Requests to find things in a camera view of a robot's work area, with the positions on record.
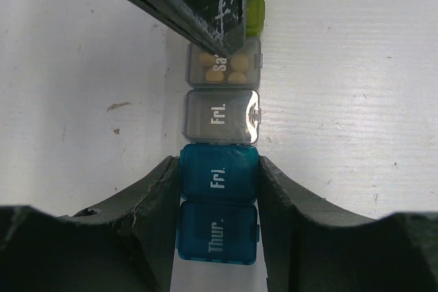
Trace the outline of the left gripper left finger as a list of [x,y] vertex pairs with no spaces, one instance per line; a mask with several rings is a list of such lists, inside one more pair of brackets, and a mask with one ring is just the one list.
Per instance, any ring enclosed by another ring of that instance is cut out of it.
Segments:
[[169,156],[72,216],[3,206],[1,290],[169,291],[179,202],[179,160]]

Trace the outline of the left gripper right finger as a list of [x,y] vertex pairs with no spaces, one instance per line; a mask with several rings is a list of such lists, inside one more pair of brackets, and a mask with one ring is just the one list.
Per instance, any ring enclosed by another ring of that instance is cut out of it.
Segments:
[[259,159],[269,291],[436,291],[437,214],[345,210]]

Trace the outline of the multicolour weekly pill organizer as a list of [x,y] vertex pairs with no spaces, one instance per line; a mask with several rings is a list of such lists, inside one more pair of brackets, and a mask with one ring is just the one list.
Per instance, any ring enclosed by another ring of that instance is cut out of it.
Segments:
[[[201,52],[216,63],[202,66]],[[249,59],[246,83],[229,83],[235,72],[231,58]],[[185,260],[250,265],[257,258],[257,173],[261,108],[258,87],[263,66],[261,41],[249,36],[243,48],[226,56],[194,43],[187,48],[182,135],[177,250]],[[206,72],[224,73],[224,81],[208,83]]]

